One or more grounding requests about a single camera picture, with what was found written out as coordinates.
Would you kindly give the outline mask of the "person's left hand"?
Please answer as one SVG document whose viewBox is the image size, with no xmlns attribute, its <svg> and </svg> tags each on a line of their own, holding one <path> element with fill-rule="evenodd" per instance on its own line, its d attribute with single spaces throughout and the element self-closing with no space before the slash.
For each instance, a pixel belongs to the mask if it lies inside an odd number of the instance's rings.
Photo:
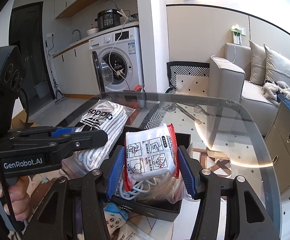
<svg viewBox="0 0 290 240">
<path fill-rule="evenodd" d="M 29 216 L 30 196 L 27 193 L 29 177 L 20 177 L 15 185 L 8 187 L 12 208 L 17 221 L 25 220 Z M 3 197 L 3 189 L 0 182 L 0 198 Z"/>
</svg>

